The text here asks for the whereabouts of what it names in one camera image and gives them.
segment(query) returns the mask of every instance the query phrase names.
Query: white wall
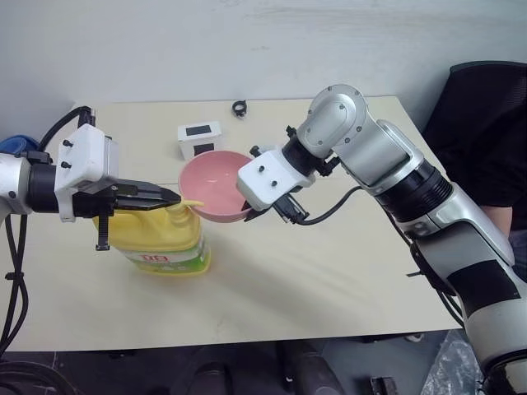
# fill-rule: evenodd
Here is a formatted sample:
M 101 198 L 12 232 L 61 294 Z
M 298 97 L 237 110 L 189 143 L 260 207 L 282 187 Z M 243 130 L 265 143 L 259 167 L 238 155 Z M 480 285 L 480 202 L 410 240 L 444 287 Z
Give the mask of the white wall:
M 527 61 L 524 0 L 5 0 L 0 136 L 73 101 L 397 95 L 421 127 L 448 67 Z

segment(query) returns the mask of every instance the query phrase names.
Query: table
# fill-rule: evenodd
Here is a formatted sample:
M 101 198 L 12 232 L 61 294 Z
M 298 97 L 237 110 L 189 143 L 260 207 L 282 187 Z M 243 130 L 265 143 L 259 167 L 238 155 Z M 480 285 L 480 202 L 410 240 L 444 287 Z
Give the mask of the table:
M 245 119 L 230 101 L 95 105 L 97 126 L 119 144 L 119 176 L 177 191 L 184 165 L 177 126 L 217 120 L 226 146 L 283 144 L 310 100 L 248 102 Z M 440 166 L 395 97 L 368 98 L 374 117 L 397 124 Z M 50 151 L 72 131 L 62 131 Z M 313 216 L 355 183 L 342 169 L 298 198 Z M 325 222 L 284 224 L 273 212 L 249 223 L 203 221 L 210 272 L 167 278 L 137 270 L 118 251 L 95 251 L 89 220 L 29 218 L 25 273 L 30 309 L 12 351 L 104 350 L 344 337 L 455 328 L 374 199 L 354 195 Z M 2 271 L 9 269 L 0 238 Z M 1 281 L 0 314 L 11 284 Z

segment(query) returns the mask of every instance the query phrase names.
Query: white box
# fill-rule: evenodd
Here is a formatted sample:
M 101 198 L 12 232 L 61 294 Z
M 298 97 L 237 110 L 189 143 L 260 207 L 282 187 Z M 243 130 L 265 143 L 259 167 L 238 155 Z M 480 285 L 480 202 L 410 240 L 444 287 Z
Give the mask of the white box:
M 179 126 L 178 142 L 185 160 L 206 151 L 221 150 L 223 145 L 220 123 L 213 121 Z

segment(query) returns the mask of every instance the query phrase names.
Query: small black ring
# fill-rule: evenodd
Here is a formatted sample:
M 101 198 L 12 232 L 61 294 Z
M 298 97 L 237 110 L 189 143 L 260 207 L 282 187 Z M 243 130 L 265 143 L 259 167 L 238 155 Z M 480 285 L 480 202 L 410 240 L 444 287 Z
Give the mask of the small black ring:
M 243 118 L 245 114 L 247 114 L 247 103 L 245 103 L 245 100 L 235 101 L 232 104 L 232 112 L 235 114 L 236 117 Z

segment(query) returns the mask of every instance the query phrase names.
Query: plastic bottle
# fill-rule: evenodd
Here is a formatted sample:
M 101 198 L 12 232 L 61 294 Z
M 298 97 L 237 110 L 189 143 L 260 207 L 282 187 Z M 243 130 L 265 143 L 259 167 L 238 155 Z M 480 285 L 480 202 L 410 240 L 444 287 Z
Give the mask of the plastic bottle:
M 118 210 L 110 218 L 110 245 L 140 269 L 165 276 L 194 276 L 208 270 L 211 254 L 199 216 L 182 201 L 151 211 Z

